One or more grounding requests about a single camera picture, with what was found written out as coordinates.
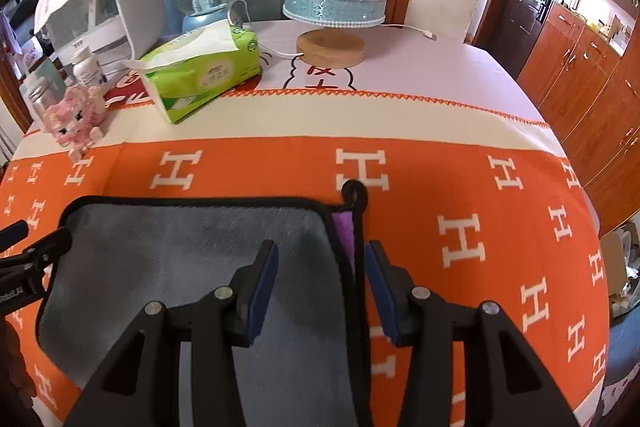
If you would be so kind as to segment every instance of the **pink figurine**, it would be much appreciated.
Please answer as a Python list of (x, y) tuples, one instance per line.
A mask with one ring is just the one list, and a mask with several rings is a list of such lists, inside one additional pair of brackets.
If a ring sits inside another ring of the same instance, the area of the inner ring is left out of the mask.
[(102, 88), (71, 86), (62, 102), (49, 107), (42, 117), (44, 130), (62, 146), (71, 145), (69, 158), (78, 163), (103, 134), (98, 124), (104, 120), (106, 108)]

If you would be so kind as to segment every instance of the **wooden cabinet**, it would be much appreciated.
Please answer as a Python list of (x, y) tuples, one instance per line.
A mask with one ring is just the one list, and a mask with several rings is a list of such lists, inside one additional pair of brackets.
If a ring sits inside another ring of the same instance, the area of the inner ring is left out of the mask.
[(589, 184), (640, 128), (640, 97), (614, 74), (578, 127), (562, 144), (582, 185)]
[(569, 10), (554, 4), (518, 85), (536, 107), (554, 85), (584, 29), (584, 23)]
[(595, 53), (578, 42), (556, 83), (540, 104), (540, 114), (561, 142), (578, 125), (609, 80), (610, 73), (600, 67)]
[(585, 187), (600, 217), (605, 234), (632, 217), (640, 206), (640, 131), (626, 147)]
[(620, 61), (620, 55), (591, 29), (584, 29), (578, 40), (578, 45), (589, 54), (590, 59), (598, 65), (607, 77), (616, 69)]

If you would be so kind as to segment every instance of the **white cable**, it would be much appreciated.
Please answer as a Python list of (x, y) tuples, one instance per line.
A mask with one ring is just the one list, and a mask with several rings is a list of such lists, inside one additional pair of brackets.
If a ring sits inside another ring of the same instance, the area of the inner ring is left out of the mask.
[(267, 46), (265, 46), (264, 44), (258, 44), (262, 49), (267, 50), (268, 52), (273, 53), (274, 55), (276, 55), (276, 57), (280, 57), (280, 58), (296, 58), (296, 57), (302, 57), (302, 55), (304, 55), (303, 53), (283, 53), (283, 52), (277, 52), (276, 50), (272, 50), (271, 48), (268, 48)]
[[(246, 11), (246, 18), (248, 20), (248, 23), (246, 24), (247, 27), (251, 27), (251, 16), (249, 15), (249, 7), (247, 6), (247, 3), (245, 0), (232, 0), (230, 5), (229, 5), (229, 10), (226, 13), (226, 19), (229, 22), (230, 26), (233, 26), (234, 23), (231, 20), (231, 9), (233, 8), (234, 4), (236, 2), (241, 2), (242, 4), (244, 4), (244, 10)], [(302, 57), (302, 55), (304, 55), (303, 53), (283, 53), (283, 52), (277, 52), (276, 50), (272, 50), (271, 48), (268, 48), (267, 46), (265, 46), (264, 44), (260, 44), (260, 39), (258, 38), (258, 45), (262, 48), (267, 50), (268, 52), (273, 53), (274, 55), (276, 55), (276, 57), (280, 57), (280, 58), (296, 58), (296, 57)]]
[(415, 26), (409, 26), (408, 24), (381, 24), (381, 26), (392, 26), (393, 28), (410, 28), (422, 33), (425, 37), (431, 39), (432, 41), (438, 40), (438, 36), (434, 35), (429, 30), (423, 30), (422, 28), (416, 28)]

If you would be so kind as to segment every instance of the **wooden lamp base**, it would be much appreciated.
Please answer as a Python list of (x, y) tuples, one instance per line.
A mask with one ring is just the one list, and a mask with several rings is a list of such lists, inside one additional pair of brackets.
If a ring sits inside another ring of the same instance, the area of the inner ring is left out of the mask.
[(353, 68), (364, 60), (364, 41), (339, 28), (303, 33), (296, 42), (300, 59), (310, 66), (339, 70)]

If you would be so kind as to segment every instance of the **purple cloth tag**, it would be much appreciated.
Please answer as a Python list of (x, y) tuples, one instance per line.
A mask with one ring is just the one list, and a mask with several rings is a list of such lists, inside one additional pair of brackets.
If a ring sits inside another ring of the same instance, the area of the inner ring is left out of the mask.
[(350, 212), (335, 212), (332, 217), (334, 218), (338, 238), (347, 253), (349, 264), (351, 264), (351, 270), (355, 271), (356, 245), (353, 232), (353, 216)]

